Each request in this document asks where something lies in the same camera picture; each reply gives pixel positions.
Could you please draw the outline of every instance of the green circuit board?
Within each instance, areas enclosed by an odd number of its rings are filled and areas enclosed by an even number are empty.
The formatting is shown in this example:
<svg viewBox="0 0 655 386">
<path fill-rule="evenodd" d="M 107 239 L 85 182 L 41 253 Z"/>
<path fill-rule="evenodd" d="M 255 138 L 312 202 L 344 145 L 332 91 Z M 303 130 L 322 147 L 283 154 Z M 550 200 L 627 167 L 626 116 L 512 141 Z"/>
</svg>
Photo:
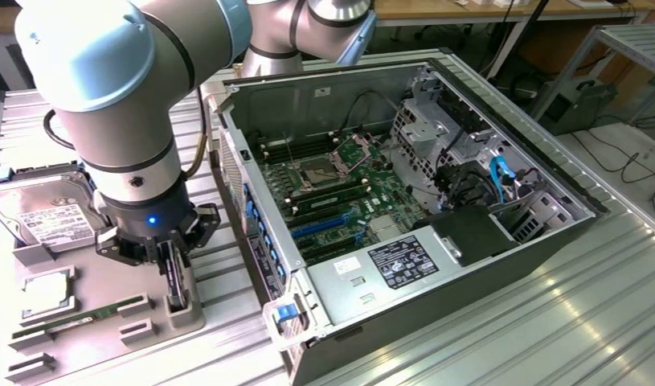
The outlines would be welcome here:
<svg viewBox="0 0 655 386">
<path fill-rule="evenodd" d="M 260 167 L 308 265 L 408 232 L 426 216 L 382 154 L 388 150 L 359 136 L 340 142 L 330 153 Z"/>
</svg>

